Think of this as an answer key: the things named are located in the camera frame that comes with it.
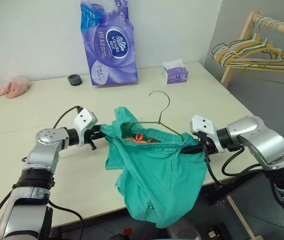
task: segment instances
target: green hanger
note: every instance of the green hanger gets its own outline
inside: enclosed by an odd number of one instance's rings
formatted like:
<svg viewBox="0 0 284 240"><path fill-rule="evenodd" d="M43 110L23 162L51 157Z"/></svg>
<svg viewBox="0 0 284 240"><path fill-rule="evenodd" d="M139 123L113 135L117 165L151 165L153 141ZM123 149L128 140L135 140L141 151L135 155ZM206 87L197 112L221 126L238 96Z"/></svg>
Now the green hanger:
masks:
<svg viewBox="0 0 284 240"><path fill-rule="evenodd" d="M166 126L165 124L163 124L163 123L161 122L161 118L162 118L162 113L163 113L163 111L165 111L165 110L170 106L170 103L171 103L170 97L167 95L167 93L165 93L165 92L163 92L163 91L159 91L159 90L152 91L150 94L146 95L146 97L149 97L149 96L152 95L153 93L162 93L162 94L164 94L164 95L167 97L167 99L168 99L168 104L167 104L166 108L164 108L164 109L161 111L160 117L158 118L158 121L136 121L136 122L132 122L128 127L130 128L130 127L132 127L132 126L135 125L135 124L160 124L160 125L162 125L163 127L167 128L168 130L172 131L173 133L179 135L179 136L182 138L182 141L184 141L184 138L183 138L183 136L182 136L180 133L176 132L175 130L171 129L170 127Z"/></svg>

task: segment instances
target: pink towel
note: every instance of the pink towel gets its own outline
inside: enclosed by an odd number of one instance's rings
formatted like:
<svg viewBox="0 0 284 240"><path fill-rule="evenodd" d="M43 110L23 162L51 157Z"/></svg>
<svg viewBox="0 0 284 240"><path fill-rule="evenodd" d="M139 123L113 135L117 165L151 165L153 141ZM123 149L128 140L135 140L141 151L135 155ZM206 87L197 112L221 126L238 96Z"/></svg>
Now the pink towel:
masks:
<svg viewBox="0 0 284 240"><path fill-rule="evenodd" d="M12 99L25 93L30 86L30 82L23 77L13 77L7 83L0 86L0 96Z"/></svg>

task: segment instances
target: table surface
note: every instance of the table surface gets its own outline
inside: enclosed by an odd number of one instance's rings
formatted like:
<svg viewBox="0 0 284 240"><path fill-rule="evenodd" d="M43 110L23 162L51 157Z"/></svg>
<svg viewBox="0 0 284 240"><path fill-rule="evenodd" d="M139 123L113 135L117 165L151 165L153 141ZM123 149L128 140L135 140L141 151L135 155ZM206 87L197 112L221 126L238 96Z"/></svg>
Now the table surface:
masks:
<svg viewBox="0 0 284 240"><path fill-rule="evenodd" d="M92 86L90 76L82 76L83 84L71 86L67 78L32 82L25 94L13 98L0 98L0 201L10 191L20 176L23 163L34 147L35 134L43 128L51 128L60 115L75 105L82 105L95 113L100 124L114 120L114 109L126 106L140 121L156 121L166 106L162 94L145 97L153 90L166 92L171 99L162 121L178 132L189 132L189 122L194 115L213 121L217 128L241 117L251 115L198 62L186 64L189 70L187 82L165 84L162 67L140 69L139 83L124 86ZM60 122L60 127L71 127L76 111ZM148 124L146 127L161 128ZM60 153L54 175L56 185L51 190L53 203L79 212L84 218L106 214L125 207L123 197L114 186L121 170L106 170L108 145L104 139L95 142L97 150L89 145L69 147ZM231 155L211 156L211 165L217 179L225 179L221 167ZM228 172L238 173L255 164L256 160L245 151L228 166ZM213 180L207 173L203 184ZM54 210L53 226L77 221L77 217Z"/></svg>

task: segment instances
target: tissue pack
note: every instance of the tissue pack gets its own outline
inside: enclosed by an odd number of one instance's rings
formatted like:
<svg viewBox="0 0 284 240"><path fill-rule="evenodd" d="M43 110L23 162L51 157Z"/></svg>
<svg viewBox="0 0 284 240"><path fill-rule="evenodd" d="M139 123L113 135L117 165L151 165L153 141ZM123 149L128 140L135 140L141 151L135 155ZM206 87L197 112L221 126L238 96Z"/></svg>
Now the tissue pack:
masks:
<svg viewBox="0 0 284 240"><path fill-rule="evenodd" d="M127 0L110 0L115 8L83 0L81 32L93 85L137 82L133 25Z"/></svg>
<svg viewBox="0 0 284 240"><path fill-rule="evenodd" d="M188 71L181 59L163 63L163 78L167 84L183 83L187 81Z"/></svg>

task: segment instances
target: small tissue box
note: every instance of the small tissue box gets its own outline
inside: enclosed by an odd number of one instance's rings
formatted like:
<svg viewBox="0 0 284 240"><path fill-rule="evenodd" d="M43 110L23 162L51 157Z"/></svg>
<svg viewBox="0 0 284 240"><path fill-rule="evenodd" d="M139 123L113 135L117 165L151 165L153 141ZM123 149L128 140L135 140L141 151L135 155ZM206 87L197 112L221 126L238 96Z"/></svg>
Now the small tissue box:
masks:
<svg viewBox="0 0 284 240"><path fill-rule="evenodd" d="M163 77L167 84L183 83L187 81L188 71L181 59L163 63Z"/></svg>

